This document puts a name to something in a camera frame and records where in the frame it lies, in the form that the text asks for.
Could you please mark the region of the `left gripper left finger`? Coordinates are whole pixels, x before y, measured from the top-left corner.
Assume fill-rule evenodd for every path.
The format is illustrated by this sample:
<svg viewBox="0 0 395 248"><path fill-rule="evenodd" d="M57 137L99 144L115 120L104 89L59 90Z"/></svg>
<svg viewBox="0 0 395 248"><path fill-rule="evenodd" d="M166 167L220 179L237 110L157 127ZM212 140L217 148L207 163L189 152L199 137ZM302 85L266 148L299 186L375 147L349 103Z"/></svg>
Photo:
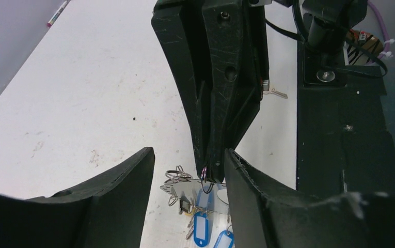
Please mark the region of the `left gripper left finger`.
<svg viewBox="0 0 395 248"><path fill-rule="evenodd" d="M0 247L139 247L154 164L145 147L51 197L0 195Z"/></svg>

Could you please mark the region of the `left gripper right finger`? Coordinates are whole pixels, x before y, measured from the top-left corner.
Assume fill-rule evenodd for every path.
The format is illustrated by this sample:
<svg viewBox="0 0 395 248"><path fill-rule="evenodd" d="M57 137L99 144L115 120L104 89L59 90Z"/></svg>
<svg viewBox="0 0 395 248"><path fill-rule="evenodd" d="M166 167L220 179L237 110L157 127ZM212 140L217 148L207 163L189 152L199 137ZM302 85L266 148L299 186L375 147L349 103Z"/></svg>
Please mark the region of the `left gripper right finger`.
<svg viewBox="0 0 395 248"><path fill-rule="evenodd" d="M224 152L236 247L395 247L395 194L319 199Z"/></svg>

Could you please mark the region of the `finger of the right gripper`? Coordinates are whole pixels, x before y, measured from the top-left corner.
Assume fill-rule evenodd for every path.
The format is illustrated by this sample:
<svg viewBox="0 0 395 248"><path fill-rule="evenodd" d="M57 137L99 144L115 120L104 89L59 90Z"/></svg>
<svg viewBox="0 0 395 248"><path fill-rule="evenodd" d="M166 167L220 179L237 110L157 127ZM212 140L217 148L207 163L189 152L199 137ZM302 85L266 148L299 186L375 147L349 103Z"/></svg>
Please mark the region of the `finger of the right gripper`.
<svg viewBox="0 0 395 248"><path fill-rule="evenodd" d="M237 147L256 117L269 78L265 10L249 1L202 7L212 67L206 178L222 182L226 149Z"/></svg>
<svg viewBox="0 0 395 248"><path fill-rule="evenodd" d="M213 86L203 3L157 1L151 19L187 117L198 176L209 162Z"/></svg>

